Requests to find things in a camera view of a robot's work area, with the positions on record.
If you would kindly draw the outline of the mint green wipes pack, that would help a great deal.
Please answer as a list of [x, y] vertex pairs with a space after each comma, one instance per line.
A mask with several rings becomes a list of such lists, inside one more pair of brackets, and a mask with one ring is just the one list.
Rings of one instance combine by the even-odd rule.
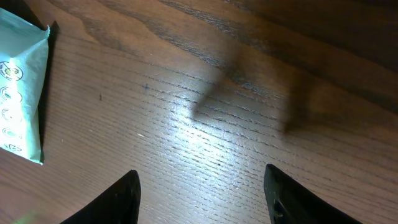
[[38, 105], [50, 29], [1, 9], [1, 148], [43, 164]]

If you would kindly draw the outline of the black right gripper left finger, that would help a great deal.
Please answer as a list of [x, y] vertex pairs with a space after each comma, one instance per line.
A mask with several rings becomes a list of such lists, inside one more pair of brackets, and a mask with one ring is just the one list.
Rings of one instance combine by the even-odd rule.
[[137, 224], [140, 201], [139, 175], [130, 170], [61, 224]]

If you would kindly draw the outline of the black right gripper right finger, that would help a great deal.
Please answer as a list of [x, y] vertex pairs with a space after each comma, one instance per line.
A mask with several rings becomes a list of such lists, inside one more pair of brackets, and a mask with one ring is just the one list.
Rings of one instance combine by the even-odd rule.
[[266, 165], [264, 192], [272, 224], [361, 224], [273, 164]]

